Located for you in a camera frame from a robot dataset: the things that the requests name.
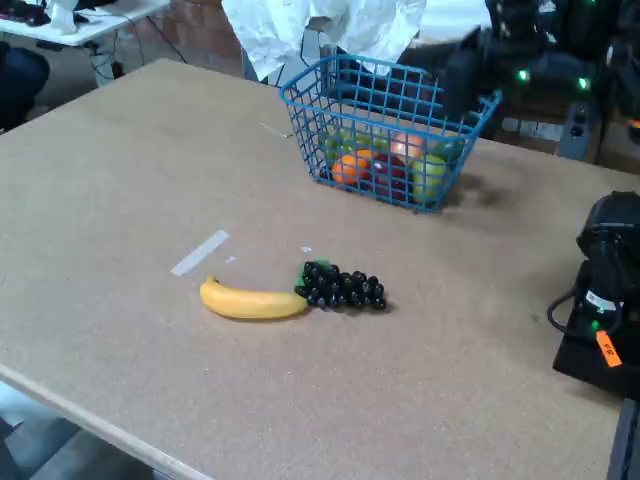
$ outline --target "apple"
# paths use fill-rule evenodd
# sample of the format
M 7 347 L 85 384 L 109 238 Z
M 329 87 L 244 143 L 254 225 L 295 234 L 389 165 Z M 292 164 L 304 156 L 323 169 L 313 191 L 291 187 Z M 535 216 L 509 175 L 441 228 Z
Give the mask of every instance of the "apple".
M 424 138 L 418 135 L 398 133 L 391 142 L 391 153 L 410 165 L 415 159 L 424 156 Z
M 427 155 L 411 165 L 413 202 L 424 205 L 438 194 L 439 186 L 446 179 L 447 161 L 434 155 Z
M 395 155 L 380 153 L 373 161 L 373 192 L 383 198 L 407 200 L 408 182 L 406 165 Z

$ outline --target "black equipment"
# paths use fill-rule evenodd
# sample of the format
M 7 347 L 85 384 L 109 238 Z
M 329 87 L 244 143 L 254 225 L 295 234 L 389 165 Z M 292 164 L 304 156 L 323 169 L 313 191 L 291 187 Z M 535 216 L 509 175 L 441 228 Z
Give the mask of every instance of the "black equipment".
M 554 369 L 640 400 L 640 196 L 613 192 L 591 209 L 577 239 L 586 260 L 574 286 L 547 311 L 564 333 Z M 556 308 L 573 299 L 566 325 Z M 622 364 L 610 367 L 596 332 L 607 332 Z
M 44 7 L 22 0 L 0 0 L 0 18 L 25 23 L 30 27 L 39 27 L 51 21 Z
M 450 117 L 500 88 L 617 106 L 640 118 L 640 0 L 486 0 L 492 28 L 400 62 L 439 71 Z

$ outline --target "orange tag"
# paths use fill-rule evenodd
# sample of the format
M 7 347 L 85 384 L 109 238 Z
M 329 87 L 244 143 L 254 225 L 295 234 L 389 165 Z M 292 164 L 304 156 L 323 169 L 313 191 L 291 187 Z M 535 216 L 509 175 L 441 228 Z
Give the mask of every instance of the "orange tag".
M 610 367 L 619 367 L 622 365 L 622 360 L 620 360 L 618 352 L 616 352 L 616 349 L 613 347 L 613 343 L 609 335 L 607 335 L 607 332 L 604 330 L 596 332 L 596 340 L 598 345 L 600 345 L 600 350 L 602 350 L 602 355 L 604 355 L 607 365 Z

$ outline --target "white desk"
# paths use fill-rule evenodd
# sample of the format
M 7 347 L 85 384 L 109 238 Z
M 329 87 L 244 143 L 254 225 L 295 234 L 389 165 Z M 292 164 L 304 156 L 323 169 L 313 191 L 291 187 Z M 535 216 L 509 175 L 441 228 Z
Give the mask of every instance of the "white desk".
M 111 48 L 105 37 L 129 23 L 140 20 L 147 15 L 153 15 L 169 7 L 169 0 L 118 0 L 117 2 L 97 7 L 95 10 L 80 10 L 78 13 L 89 20 L 89 23 L 78 25 L 78 31 L 63 34 L 50 24 L 40 27 L 30 27 L 24 23 L 11 22 L 0 19 L 0 32 L 12 33 L 23 37 L 35 38 L 47 42 L 58 43 L 69 47 L 84 46 L 93 41 L 97 46 L 98 55 L 92 55 L 92 64 L 97 70 L 98 85 L 106 83 L 111 77 Z

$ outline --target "brick wall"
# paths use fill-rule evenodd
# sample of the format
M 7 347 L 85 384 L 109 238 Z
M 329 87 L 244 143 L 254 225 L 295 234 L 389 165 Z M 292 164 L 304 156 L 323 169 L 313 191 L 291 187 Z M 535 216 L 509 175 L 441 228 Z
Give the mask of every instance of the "brick wall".
M 172 0 L 170 9 L 152 17 L 178 49 L 197 50 L 225 61 L 241 63 L 240 43 L 222 10 L 221 0 Z M 164 40 L 146 19 L 136 23 L 143 44 Z

